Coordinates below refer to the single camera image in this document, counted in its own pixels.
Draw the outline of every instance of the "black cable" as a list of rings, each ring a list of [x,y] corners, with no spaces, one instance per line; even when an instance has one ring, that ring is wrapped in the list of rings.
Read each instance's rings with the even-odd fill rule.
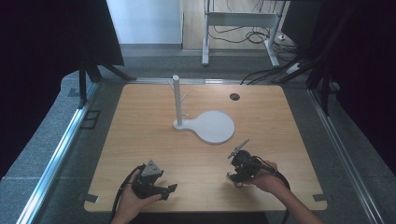
[[[227,8],[230,9],[230,12],[233,12],[230,8],[230,6],[228,6],[228,0],[227,0]]]
[[[232,28],[232,29],[230,29],[230,30],[218,31],[218,30],[216,29],[216,26],[213,26],[213,28],[215,29],[216,33],[219,33],[219,34],[227,33],[227,32],[234,31],[234,30],[238,30],[238,29],[241,29],[241,28],[244,28],[244,27],[245,27],[245,26],[238,26],[238,27]]]
[[[122,184],[120,185],[120,188],[119,188],[119,190],[117,191],[117,195],[116,195],[116,198],[115,198],[114,203],[113,203],[113,208],[111,209],[111,219],[110,219],[110,222],[111,222],[111,220],[114,218],[114,216],[116,215],[117,207],[118,207],[118,205],[119,205],[120,196],[121,196],[121,194],[122,194],[123,189],[124,189],[125,186],[128,184],[128,181],[131,179],[131,176],[134,174],[134,172],[136,172],[137,170],[142,169],[143,167],[144,167],[144,165],[137,166],[136,168],[134,168],[134,169],[132,170],[132,172],[125,178],[125,180],[124,180],[124,181],[122,182]]]
[[[283,58],[283,56],[281,56],[280,54],[283,54],[283,53],[294,53],[294,52],[291,52],[291,51],[284,51],[284,52],[278,52],[276,55],[277,55],[277,58],[279,58],[280,60],[282,60],[282,61],[284,61],[284,62],[290,62],[291,60],[287,60],[287,59],[285,59],[285,58]]]
[[[278,45],[278,46],[280,46],[280,47],[298,48],[298,47],[295,46],[295,45],[285,45],[285,44],[276,43],[275,41],[274,41],[274,44],[276,44],[276,45]]]
[[[260,39],[260,41],[253,41],[253,40],[251,39],[251,37],[254,36],[254,35],[257,36],[257,37]],[[261,43],[263,43],[269,36],[268,36],[267,34],[265,34],[265,33],[255,31],[255,30],[254,30],[254,27],[253,27],[253,30],[252,30],[251,32],[248,32],[248,33],[246,34],[246,37],[247,37],[247,40],[248,40],[250,43],[253,43],[253,44],[261,44]]]
[[[262,12],[262,6],[264,5],[264,0],[259,0],[259,1],[257,1],[256,6],[254,6],[254,8],[251,10],[251,12],[254,12],[254,9],[255,9],[258,5],[260,5],[260,7],[259,7],[259,12]]]
[[[288,51],[288,52],[291,52],[291,53],[298,53],[298,50],[297,50],[297,49],[281,48],[281,47],[279,47],[279,46],[275,46],[275,48],[276,48],[276,49],[279,49],[279,50],[285,50],[285,51]]]
[[[242,80],[240,85],[242,85],[243,82],[246,80],[246,78],[251,76],[252,74],[255,75],[255,74],[259,74],[261,72],[271,72],[271,73],[266,74],[264,76],[257,77],[257,78],[255,78],[253,80],[250,80],[249,83],[247,83],[247,85],[255,84],[255,83],[259,82],[261,79],[263,79],[265,77],[269,77],[269,76],[274,75],[276,73],[280,73],[280,72],[284,71],[286,68],[288,68],[289,66],[291,66],[292,64],[297,63],[298,61],[300,61],[300,57],[296,56],[293,60],[289,61],[288,63],[286,63],[283,66],[280,66],[280,67],[277,67],[277,68],[273,68],[273,69],[261,70],[259,72],[251,73],[251,74],[247,75],[246,77],[244,77],[244,79]]]
[[[275,1],[274,8],[273,8],[273,13],[275,11],[276,3],[277,3],[277,1]]]
[[[232,40],[228,40],[228,39],[224,39],[224,38],[214,37],[214,36],[213,36],[212,34],[210,34],[210,33],[208,33],[208,34],[209,34],[210,37],[212,37],[212,38],[214,38],[214,39],[223,40],[223,41],[226,41],[226,42],[229,42],[229,43],[234,43],[234,44],[239,44],[239,43],[242,43],[242,42],[248,40],[247,38],[245,38],[244,40],[240,40],[240,41],[232,41]]]
[[[274,176],[276,176],[277,178],[279,178],[280,180],[282,180],[282,182],[285,184],[286,188],[288,188],[289,190],[291,190],[291,189],[290,189],[290,183],[289,183],[288,179],[286,179],[285,176],[283,176],[277,169],[275,169],[274,167],[272,167],[270,164],[268,164],[268,163],[267,163],[265,160],[263,160],[262,158],[260,158],[260,157],[258,157],[258,156],[254,156],[254,157],[257,158],[257,159],[259,159],[260,161],[264,162],[266,165],[258,164],[258,163],[252,162],[252,161],[245,161],[245,160],[244,160],[244,162],[245,162],[245,163],[248,163],[248,164],[250,164],[250,165],[253,165],[253,166],[260,167],[261,169],[270,172],[271,174],[273,174]],[[289,210],[286,209],[286,210],[285,210],[285,215],[284,215],[283,218],[282,218],[281,224],[286,224],[286,222],[288,221],[288,218],[289,218]]]

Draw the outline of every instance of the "wall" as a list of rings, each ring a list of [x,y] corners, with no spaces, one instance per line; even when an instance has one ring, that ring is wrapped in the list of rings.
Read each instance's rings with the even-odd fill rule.
[[[120,44],[181,44],[179,0],[107,0]]]

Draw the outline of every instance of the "wrist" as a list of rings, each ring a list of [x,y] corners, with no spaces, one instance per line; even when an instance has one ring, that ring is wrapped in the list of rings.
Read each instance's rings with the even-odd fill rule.
[[[128,224],[129,221],[125,218],[119,217],[117,215],[114,216],[113,220],[111,220],[111,224]]]
[[[276,197],[278,195],[283,195],[285,193],[287,193],[288,191],[290,191],[288,188],[286,188],[285,185],[276,185],[274,186],[272,189],[269,190],[270,193],[274,194]]]

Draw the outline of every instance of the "aluminum rail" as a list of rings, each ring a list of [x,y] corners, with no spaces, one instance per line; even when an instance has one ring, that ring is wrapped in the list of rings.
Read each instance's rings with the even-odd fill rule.
[[[91,99],[94,93],[97,90],[99,84],[92,83],[91,87],[88,91],[88,99]],[[76,133],[78,131],[79,125],[81,124],[82,120],[84,119],[85,114],[89,108],[91,101],[88,100],[87,104],[85,104],[81,109],[78,109],[74,114],[73,118],[71,119],[64,135],[59,142],[58,146],[56,147],[49,163],[40,177],[37,185],[35,186],[35,190],[33,191],[32,195],[30,196],[29,201],[25,205],[17,224],[20,223],[33,223],[36,214],[38,213],[41,204],[44,202],[45,197],[52,185],[55,176],[61,167],[62,161],[64,160],[64,156],[67,153]]]
[[[361,175],[353,164],[352,159],[350,159],[346,147],[344,146],[340,136],[332,125],[332,120],[330,119],[330,117],[326,116],[326,114],[321,109],[318,93],[313,90],[308,90],[308,94],[316,107],[318,115],[326,129],[326,132],[332,140],[335,151],[344,166],[346,174],[349,177],[352,187],[356,191],[359,200],[361,201],[361,205],[367,217],[369,218],[370,223],[385,223],[381,215],[379,214],[378,209],[376,208],[373,197],[371,196],[369,190],[366,188],[363,180],[361,179]]]

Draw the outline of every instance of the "metal frame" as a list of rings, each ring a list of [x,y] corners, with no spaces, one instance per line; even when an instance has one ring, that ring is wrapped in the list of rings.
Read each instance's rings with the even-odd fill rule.
[[[169,78],[138,78],[135,81],[127,81],[127,83],[134,83],[134,84],[168,84]],[[182,79],[183,84],[192,84],[192,85],[203,85],[203,84],[228,84],[228,85],[238,85],[239,80],[224,80],[224,79],[194,79],[194,78],[185,78]],[[52,155],[52,158],[47,165],[46,170],[44,171],[43,175],[41,176],[38,184],[35,187],[34,192],[32,193],[29,201],[25,205],[17,224],[20,223],[33,223],[36,214],[38,213],[42,203],[45,200],[45,197],[52,185],[53,180],[62,164],[62,161],[74,140],[78,127],[80,126],[90,104],[92,101],[92,97],[94,96],[96,90],[98,89],[97,83],[92,83],[89,92],[88,92],[88,101],[81,109],[78,109],[71,119],[69,126],[67,127],[64,136],[62,137],[59,145],[57,146],[55,152]],[[351,184],[354,190],[357,193],[359,200],[361,201],[361,205],[366,212],[367,217],[369,218],[371,223],[384,223],[381,215],[376,208],[375,202],[373,197],[371,196],[368,189],[365,187],[364,182],[361,179],[361,175],[357,171],[356,167],[354,166],[352,160],[350,159],[347,150],[339,137],[337,131],[335,130],[334,126],[332,125],[331,119],[323,112],[320,107],[319,97],[316,91],[308,89],[308,95],[311,97],[313,104],[316,107],[318,115],[324,124],[324,127],[330,136],[334,148],[336,150],[337,155],[341,163],[346,170],[346,174],[348,175]]]
[[[378,209],[376,208],[373,197],[371,196],[363,180],[361,179],[361,174],[356,169],[352,159],[350,159],[349,154],[347,153],[347,149],[343,144],[343,141],[341,140],[340,136],[332,125],[332,120],[321,109],[318,93],[316,91],[308,89],[308,94],[316,107],[318,115],[326,129],[327,134],[332,140],[334,149],[340,159],[340,162],[343,164],[344,169],[346,170],[346,174],[349,177],[351,185],[354,188],[359,200],[361,201],[361,205],[366,212],[370,223],[385,223],[381,215],[379,214]]]
[[[98,88],[97,83],[92,83],[89,92],[88,99],[91,99]],[[58,146],[55,149],[55,152],[52,155],[52,158],[49,160],[49,164],[47,165],[43,175],[40,177],[37,185],[35,186],[35,190],[30,196],[29,201],[25,205],[21,215],[17,221],[17,224],[24,223],[33,223],[35,219],[35,215],[38,213],[38,210],[41,207],[41,204],[44,202],[45,197],[52,185],[55,176],[61,167],[62,161],[76,136],[78,127],[80,126],[82,120],[84,119],[85,114],[87,113],[88,107],[90,106],[91,101],[88,100],[87,104],[85,104],[82,108],[79,108],[71,119],[66,131],[64,132],[64,136],[59,142]]]
[[[273,67],[278,67],[279,61],[274,53],[273,46],[285,5],[286,1],[282,1],[276,14],[210,12],[210,0],[205,0],[205,36],[202,46],[202,65],[209,65],[209,26],[248,26],[270,28],[270,38],[264,41],[264,45]]]

